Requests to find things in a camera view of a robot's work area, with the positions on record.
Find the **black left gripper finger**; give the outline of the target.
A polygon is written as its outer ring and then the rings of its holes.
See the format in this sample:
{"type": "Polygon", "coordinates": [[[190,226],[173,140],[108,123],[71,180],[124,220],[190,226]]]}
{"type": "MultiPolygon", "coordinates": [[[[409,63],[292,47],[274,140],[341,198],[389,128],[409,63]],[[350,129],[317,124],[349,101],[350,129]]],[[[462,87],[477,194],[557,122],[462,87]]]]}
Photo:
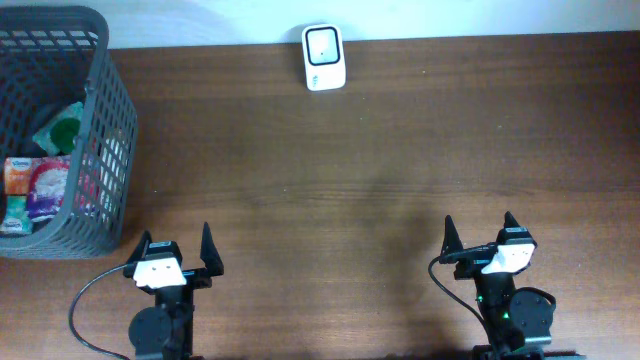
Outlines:
{"type": "Polygon", "coordinates": [[[224,264],[213,242],[211,229],[207,222],[203,225],[200,259],[203,261],[210,277],[222,276],[224,274],[224,264]]]}
{"type": "Polygon", "coordinates": [[[141,261],[144,258],[146,254],[146,250],[148,249],[148,246],[151,242],[152,242],[151,234],[148,230],[145,230],[140,238],[140,241],[138,242],[133,252],[127,259],[126,264],[130,265],[138,261],[141,261]]]}

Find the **pink purple snack packet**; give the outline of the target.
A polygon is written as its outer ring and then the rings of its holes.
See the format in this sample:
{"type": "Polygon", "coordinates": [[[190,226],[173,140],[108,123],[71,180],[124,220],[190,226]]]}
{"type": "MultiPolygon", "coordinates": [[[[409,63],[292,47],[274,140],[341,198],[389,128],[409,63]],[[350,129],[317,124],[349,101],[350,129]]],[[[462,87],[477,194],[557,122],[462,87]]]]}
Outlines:
{"type": "Polygon", "coordinates": [[[65,194],[71,157],[44,157],[35,161],[29,181],[26,210],[34,223],[53,218],[60,210],[65,194]]]}

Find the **teal tissue pack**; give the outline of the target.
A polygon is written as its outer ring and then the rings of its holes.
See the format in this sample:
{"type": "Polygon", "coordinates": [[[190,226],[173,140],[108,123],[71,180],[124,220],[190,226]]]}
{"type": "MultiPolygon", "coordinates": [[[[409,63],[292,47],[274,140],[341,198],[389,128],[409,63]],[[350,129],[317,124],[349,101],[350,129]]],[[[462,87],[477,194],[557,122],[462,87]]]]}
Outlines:
{"type": "Polygon", "coordinates": [[[7,197],[5,217],[1,223],[1,232],[9,235],[30,235],[33,223],[26,210],[27,197],[11,195],[7,197]]]}

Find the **light green wipes packet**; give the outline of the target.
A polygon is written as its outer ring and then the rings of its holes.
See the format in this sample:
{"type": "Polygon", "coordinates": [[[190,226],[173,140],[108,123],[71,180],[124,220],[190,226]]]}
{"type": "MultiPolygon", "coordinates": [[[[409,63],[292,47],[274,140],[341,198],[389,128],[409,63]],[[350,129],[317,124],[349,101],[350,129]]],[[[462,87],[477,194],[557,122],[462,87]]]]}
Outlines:
{"type": "Polygon", "coordinates": [[[84,103],[78,101],[52,116],[33,136],[33,142],[48,156],[68,155],[75,149],[84,103]]]}

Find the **green lid jar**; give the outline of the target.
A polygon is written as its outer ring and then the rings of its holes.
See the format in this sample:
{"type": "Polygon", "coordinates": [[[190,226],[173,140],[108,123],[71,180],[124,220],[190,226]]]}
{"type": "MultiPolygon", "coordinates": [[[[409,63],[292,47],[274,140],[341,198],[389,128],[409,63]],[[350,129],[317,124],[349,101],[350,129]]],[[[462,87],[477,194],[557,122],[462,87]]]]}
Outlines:
{"type": "Polygon", "coordinates": [[[70,154],[75,149],[75,138],[80,130],[80,121],[76,118],[63,118],[50,130],[51,142],[60,153],[70,154]]]}

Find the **orange tissue pack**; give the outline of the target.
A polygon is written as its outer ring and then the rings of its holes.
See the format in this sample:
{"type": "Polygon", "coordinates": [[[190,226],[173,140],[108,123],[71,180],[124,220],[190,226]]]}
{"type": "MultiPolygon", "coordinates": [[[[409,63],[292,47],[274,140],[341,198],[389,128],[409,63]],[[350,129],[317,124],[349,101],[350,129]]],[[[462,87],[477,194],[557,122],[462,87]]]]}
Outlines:
{"type": "Polygon", "coordinates": [[[34,168],[34,160],[8,157],[4,162],[4,190],[7,195],[26,195],[34,168]]]}

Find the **white lotion tube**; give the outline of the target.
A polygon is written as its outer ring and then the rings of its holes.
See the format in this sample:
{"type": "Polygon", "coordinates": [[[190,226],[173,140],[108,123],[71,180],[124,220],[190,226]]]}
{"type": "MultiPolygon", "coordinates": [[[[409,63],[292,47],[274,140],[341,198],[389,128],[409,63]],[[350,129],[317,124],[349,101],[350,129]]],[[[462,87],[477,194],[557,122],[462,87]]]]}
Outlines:
{"type": "Polygon", "coordinates": [[[123,183],[128,165],[127,145],[124,134],[118,131],[108,135],[101,146],[99,202],[102,207],[103,221],[116,217],[121,207],[123,183]]]}

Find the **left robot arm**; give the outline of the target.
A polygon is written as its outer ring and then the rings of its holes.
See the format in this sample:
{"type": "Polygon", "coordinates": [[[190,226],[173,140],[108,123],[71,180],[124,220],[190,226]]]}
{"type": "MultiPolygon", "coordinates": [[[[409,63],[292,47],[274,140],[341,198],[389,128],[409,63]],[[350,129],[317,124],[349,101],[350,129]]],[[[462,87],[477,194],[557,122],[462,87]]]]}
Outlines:
{"type": "Polygon", "coordinates": [[[175,241],[155,242],[146,231],[125,263],[123,276],[154,297],[131,320],[128,336],[137,359],[193,359],[194,292],[212,286],[224,265],[208,224],[203,225],[200,268],[184,270],[175,241]]]}

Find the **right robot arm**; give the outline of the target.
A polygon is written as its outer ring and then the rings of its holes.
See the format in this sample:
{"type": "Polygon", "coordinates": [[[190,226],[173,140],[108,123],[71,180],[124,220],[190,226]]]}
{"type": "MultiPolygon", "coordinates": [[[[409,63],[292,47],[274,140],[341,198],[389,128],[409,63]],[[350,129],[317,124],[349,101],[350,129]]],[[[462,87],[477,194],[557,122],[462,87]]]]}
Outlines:
{"type": "Polygon", "coordinates": [[[556,298],[533,287],[518,288],[514,277],[531,265],[537,242],[530,231],[506,212],[496,240],[466,248],[453,218],[444,220],[444,239],[440,254],[428,265],[432,281],[449,297],[469,310],[480,322],[488,343],[476,345],[473,359],[581,359],[574,351],[547,352],[552,342],[551,326],[556,298]],[[434,275],[435,264],[453,264],[454,278],[472,280],[478,308],[447,289],[434,275]]]}

